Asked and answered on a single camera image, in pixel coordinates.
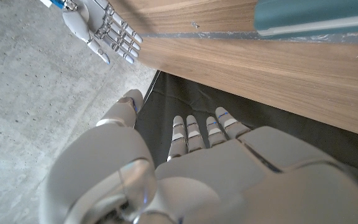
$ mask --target dark cloth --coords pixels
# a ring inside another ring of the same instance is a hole
[[[358,180],[358,134],[160,71],[135,125],[155,166],[167,161],[176,115],[186,120],[192,114],[208,147],[206,118],[215,117],[219,106],[250,129],[271,126],[316,146],[347,165]]]

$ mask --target gray concrete surface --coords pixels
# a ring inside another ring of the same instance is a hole
[[[127,90],[147,91],[154,69],[110,56],[93,55],[56,7],[0,0],[0,223],[38,223],[59,153]]]

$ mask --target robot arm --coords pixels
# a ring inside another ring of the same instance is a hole
[[[41,223],[133,220],[150,203],[155,167],[133,129],[142,104],[139,90],[127,92],[58,157],[42,194]]]

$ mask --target teal object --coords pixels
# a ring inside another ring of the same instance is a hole
[[[254,27],[270,38],[358,32],[358,0],[259,0]]]

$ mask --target wooden board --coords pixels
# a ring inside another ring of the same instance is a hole
[[[257,0],[109,0],[140,34],[254,30]]]
[[[358,133],[358,45],[145,38],[139,60]]]

